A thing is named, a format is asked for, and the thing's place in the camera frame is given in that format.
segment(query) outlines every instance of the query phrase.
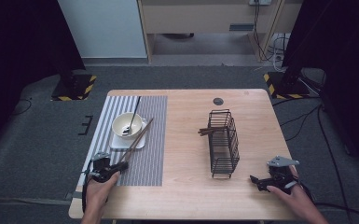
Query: hand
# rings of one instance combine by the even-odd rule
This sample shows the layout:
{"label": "hand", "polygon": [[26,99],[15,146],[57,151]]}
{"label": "hand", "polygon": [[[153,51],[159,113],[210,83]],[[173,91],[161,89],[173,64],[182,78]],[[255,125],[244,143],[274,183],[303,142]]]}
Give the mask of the hand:
{"label": "hand", "polygon": [[104,183],[90,180],[87,186],[86,211],[81,223],[100,223],[104,214],[104,205],[113,186],[117,183],[120,172],[115,172],[110,179]]}
{"label": "hand", "polygon": [[[290,166],[290,170],[294,176],[298,176],[295,168]],[[299,184],[291,188],[290,195],[273,186],[267,186],[267,189],[286,203],[298,217],[309,223],[328,223]]]}

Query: white plate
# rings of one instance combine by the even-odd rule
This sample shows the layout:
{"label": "white plate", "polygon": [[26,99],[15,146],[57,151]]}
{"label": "white plate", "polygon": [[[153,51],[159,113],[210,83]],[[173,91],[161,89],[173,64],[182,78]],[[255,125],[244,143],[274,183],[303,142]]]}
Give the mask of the white plate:
{"label": "white plate", "polygon": [[[144,127],[146,127],[146,120],[142,119],[142,129],[144,129]],[[136,146],[136,148],[142,148],[145,146],[145,142],[146,142],[146,134],[144,134],[144,136],[142,136],[141,140],[139,141],[138,145]],[[120,138],[119,136],[115,135],[113,132],[110,136],[109,139],[109,146],[113,149],[128,149],[131,144],[133,143],[135,139],[123,139]]]}

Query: dish drying rack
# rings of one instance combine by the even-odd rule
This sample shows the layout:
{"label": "dish drying rack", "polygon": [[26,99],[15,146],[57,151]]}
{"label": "dish drying rack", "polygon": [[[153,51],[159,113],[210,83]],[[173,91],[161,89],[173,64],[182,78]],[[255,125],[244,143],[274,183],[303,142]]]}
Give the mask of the dish drying rack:
{"label": "dish drying rack", "polygon": [[231,178],[240,160],[238,136],[231,112],[228,109],[212,110],[208,128],[200,129],[199,134],[208,134],[212,178],[216,175]]}

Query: wooden table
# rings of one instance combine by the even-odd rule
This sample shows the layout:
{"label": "wooden table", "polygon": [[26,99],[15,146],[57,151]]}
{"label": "wooden table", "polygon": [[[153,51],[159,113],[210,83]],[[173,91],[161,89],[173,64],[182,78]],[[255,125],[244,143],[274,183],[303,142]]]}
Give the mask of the wooden table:
{"label": "wooden table", "polygon": [[[295,218],[274,195],[258,191],[249,179],[249,175],[269,177],[267,161],[276,155],[291,158],[266,91],[118,90],[108,95],[167,95],[168,103],[162,186],[114,187],[104,218]],[[216,97],[224,103],[215,105]],[[207,127],[213,109],[229,109],[235,120],[241,159],[231,178],[212,178],[208,137],[198,134]],[[72,200],[69,216],[82,218],[80,199]]]}

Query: small round object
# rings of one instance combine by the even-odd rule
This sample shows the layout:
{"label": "small round object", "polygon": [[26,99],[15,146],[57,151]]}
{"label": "small round object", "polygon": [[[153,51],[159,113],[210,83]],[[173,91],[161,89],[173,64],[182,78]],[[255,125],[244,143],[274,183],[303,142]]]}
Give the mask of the small round object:
{"label": "small round object", "polygon": [[222,98],[214,98],[215,105],[222,105],[224,103]]}
{"label": "small round object", "polygon": [[142,118],[138,114],[135,114],[135,117],[133,117],[131,130],[128,132],[128,134],[124,134],[125,131],[130,127],[132,116],[132,112],[117,116],[112,123],[113,133],[124,139],[135,138],[142,129]]}

